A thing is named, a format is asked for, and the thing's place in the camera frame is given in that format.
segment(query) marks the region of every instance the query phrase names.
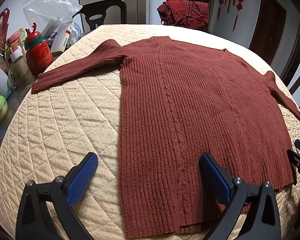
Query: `barcode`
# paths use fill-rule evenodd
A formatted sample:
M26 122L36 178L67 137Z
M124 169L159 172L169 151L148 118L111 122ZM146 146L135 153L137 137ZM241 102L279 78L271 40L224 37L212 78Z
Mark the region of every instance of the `barcode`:
M66 37L65 42L63 43L63 46L65 47L67 45L68 38Z

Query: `red bag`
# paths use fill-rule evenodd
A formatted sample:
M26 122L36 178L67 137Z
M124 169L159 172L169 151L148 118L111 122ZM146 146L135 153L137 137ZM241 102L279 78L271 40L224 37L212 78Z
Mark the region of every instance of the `red bag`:
M8 72L8 68L4 62L4 50L6 47L9 14L10 10L8 8L5 8L0 14L0 53L3 55L3 57L0 57L0 68L5 73Z

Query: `green band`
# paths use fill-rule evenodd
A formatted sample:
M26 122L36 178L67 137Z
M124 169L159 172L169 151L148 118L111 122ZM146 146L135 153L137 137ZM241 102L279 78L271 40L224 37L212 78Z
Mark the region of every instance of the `green band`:
M35 37L33 40L26 42L25 49L30 50L42 41L43 41L42 35L39 35L39 36Z

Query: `sweater sleeve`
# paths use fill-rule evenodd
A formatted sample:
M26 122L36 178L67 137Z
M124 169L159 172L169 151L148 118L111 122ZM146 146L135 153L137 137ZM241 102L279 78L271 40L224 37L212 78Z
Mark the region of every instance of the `sweater sleeve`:
M275 83L274 73L272 71L268 71L263 75L262 82L269 89L271 95L280 100L282 104L300 121L300 112L296 104L278 88Z
M115 40L104 41L89 56L39 74L37 82L32 85L31 93L46 90L106 63L120 65L126 56L127 49Z

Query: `white bottle cap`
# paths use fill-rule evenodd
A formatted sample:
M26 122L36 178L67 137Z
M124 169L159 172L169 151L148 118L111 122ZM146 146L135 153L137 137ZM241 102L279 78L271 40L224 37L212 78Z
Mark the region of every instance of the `white bottle cap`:
M22 50L20 48L18 48L16 51L14 51L10 57L11 57L11 60L12 62L14 62L18 57L22 56Z

